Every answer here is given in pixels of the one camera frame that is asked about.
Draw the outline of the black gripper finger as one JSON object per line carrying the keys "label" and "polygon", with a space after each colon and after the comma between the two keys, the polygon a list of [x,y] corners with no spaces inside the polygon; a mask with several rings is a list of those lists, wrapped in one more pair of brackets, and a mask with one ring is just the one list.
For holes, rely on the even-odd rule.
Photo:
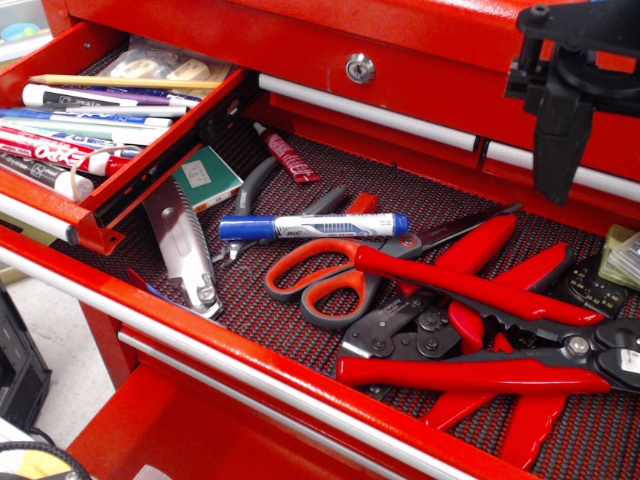
{"label": "black gripper finger", "polygon": [[[594,108],[590,101],[581,98],[581,92],[551,79],[542,91],[537,122],[534,131],[534,148],[542,158],[563,158],[566,162],[580,165],[591,135]],[[550,199],[534,188],[546,199],[556,205],[564,205],[571,190],[560,194],[559,200]]]}

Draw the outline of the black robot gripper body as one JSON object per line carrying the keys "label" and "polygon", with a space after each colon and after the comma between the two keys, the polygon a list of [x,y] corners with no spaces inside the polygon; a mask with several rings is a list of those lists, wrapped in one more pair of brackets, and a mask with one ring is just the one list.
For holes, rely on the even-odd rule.
{"label": "black robot gripper body", "polygon": [[639,67],[631,72],[605,69],[599,53],[639,59],[637,3],[537,4],[517,16],[524,35],[520,53],[512,61],[505,96],[525,102],[537,113],[541,89],[552,74],[612,114],[639,115]]}

